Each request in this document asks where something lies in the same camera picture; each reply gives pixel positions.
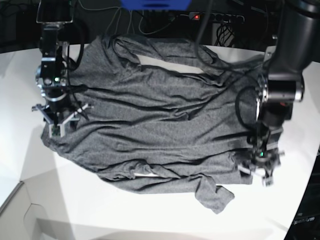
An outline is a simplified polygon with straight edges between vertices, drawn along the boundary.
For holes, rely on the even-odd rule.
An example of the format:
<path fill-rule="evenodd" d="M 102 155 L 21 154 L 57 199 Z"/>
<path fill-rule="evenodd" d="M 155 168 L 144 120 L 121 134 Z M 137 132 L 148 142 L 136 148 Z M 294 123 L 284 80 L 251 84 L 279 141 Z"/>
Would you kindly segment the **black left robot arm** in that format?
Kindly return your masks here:
<path fill-rule="evenodd" d="M 240 172 L 254 175 L 263 169 L 261 177 L 270 181 L 280 165 L 282 153 L 278 141 L 282 125 L 290 120 L 294 102 L 304 98 L 303 71 L 313 58 L 313 47 L 320 38 L 320 2 L 318 0 L 285 0 L 283 2 L 276 45 L 265 52 L 262 71 L 254 80 L 257 87 L 246 86 L 235 99 L 235 114 L 239 123 L 250 131 L 252 148 L 237 164 Z M 241 117 L 240 100 L 252 91 L 256 100 L 254 125 Z"/>

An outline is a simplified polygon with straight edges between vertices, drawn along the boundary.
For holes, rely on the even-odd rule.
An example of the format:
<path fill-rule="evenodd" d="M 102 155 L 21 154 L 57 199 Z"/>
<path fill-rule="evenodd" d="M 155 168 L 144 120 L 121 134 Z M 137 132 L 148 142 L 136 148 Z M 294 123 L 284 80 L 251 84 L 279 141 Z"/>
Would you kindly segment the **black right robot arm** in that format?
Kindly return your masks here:
<path fill-rule="evenodd" d="M 64 37 L 66 25 L 74 23 L 76 5 L 70 0 L 41 0 L 38 5 L 36 23 L 41 26 L 39 50 L 42 54 L 41 63 L 35 75 L 35 82 L 40 89 L 45 104 L 32 106 L 32 111 L 41 112 L 44 121 L 55 130 L 62 127 L 67 120 L 74 130 L 79 118 L 86 120 L 84 105 L 76 97 L 77 93 L 85 92 L 84 84 L 73 85 L 70 73 L 80 66 L 84 53 L 84 36 L 79 27 L 80 50 L 77 60 L 70 57 L 70 42 Z"/>

